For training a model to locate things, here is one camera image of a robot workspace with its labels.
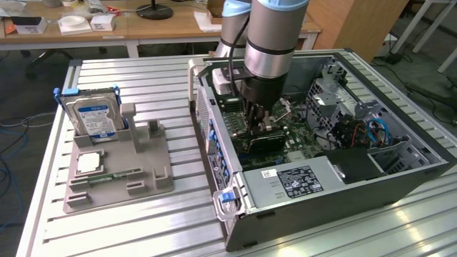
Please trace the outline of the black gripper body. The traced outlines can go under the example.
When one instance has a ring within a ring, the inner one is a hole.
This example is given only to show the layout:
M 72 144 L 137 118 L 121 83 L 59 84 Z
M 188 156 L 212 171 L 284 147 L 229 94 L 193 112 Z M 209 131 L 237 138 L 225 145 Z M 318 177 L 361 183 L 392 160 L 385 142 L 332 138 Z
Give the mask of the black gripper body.
M 241 83 L 244 109 L 250 109 L 252 106 L 257 105 L 264 109 L 272 109 L 273 104 L 281 97 L 285 81 L 286 74 L 273 79 L 245 78 Z

